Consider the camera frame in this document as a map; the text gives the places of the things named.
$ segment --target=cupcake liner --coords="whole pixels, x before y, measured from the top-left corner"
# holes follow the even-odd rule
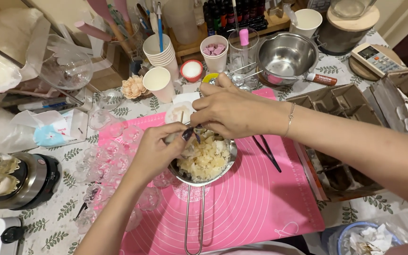
[[[197,76],[195,76],[195,77],[188,77],[188,76],[184,75],[184,73],[182,72],[184,66],[185,66],[187,63],[190,63],[190,62],[197,62],[197,63],[200,64],[201,71],[200,71],[199,74],[198,74]],[[186,62],[183,63],[182,66],[180,67],[180,74],[182,74],[182,76],[183,76],[187,81],[192,82],[192,83],[197,82],[197,81],[200,79],[202,73],[203,73],[203,64],[202,64],[200,61],[197,61],[197,60],[194,60],[194,59],[193,59],[193,60],[186,61]]]

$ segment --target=wine glass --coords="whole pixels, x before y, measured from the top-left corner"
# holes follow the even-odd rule
[[[98,105],[102,109],[111,111],[121,104],[122,93],[114,90],[103,93],[89,83],[94,72],[91,58],[64,38],[48,35],[43,60],[39,63],[36,52],[42,39],[32,43],[26,53],[26,63],[39,78],[60,90],[77,90],[88,85],[100,95]]]

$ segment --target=black tweezers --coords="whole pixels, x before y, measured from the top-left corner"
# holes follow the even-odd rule
[[[273,156],[273,153],[272,153],[272,151],[270,150],[270,147],[268,146],[267,141],[265,140],[264,136],[263,136],[263,135],[260,135],[260,137],[261,137],[261,139],[262,139],[262,142],[264,143],[265,148],[267,149],[267,151],[265,151],[264,147],[262,147],[261,144],[256,140],[256,137],[254,137],[254,136],[252,136],[252,137],[253,137],[254,142],[255,142],[256,145],[258,146],[258,148],[261,149],[261,151],[265,154],[265,156],[267,156],[267,157],[270,159],[270,161],[273,163],[273,165],[275,166],[275,168],[276,168],[279,172],[281,172],[280,166],[279,166],[278,163],[276,162],[275,157]]]

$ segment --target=tablecloth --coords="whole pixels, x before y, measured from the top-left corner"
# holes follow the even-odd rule
[[[374,30],[368,32],[361,43],[380,44],[388,46],[383,38]],[[355,75],[349,68],[349,55],[330,56],[320,53],[316,73],[327,74],[338,79],[337,85],[354,83],[363,91],[373,82],[366,81]],[[297,96],[309,91],[323,88],[323,85],[309,81],[298,81],[291,87],[275,89],[277,100]],[[199,83],[188,83],[184,78],[174,81],[176,94],[199,91]],[[264,88],[258,84],[254,89]],[[146,99],[123,100],[112,113],[124,120],[143,117],[166,111],[171,104],[163,104],[153,96]],[[71,175],[77,160],[82,159],[82,152],[98,141],[98,132],[88,128],[85,142],[59,148],[36,148],[30,153],[41,153],[53,156],[62,165],[61,183],[58,191],[50,201],[32,210],[11,211],[0,210],[0,217],[19,217],[26,229],[21,241],[23,255],[55,254],[71,255],[84,235],[79,235],[74,218],[82,206],[83,196],[88,185],[76,183]],[[316,201],[321,211],[326,227],[332,227],[355,221],[366,221],[372,218],[408,212],[408,203],[398,196],[386,192],[379,195],[353,199],[343,202]]]

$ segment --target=silver bracelet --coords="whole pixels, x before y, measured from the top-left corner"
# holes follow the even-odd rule
[[[295,103],[293,102],[291,106],[291,114],[289,114],[289,125],[287,125],[286,134],[284,135],[285,138],[287,134],[289,133],[289,129],[291,128],[292,118],[294,117],[294,110],[295,110]]]

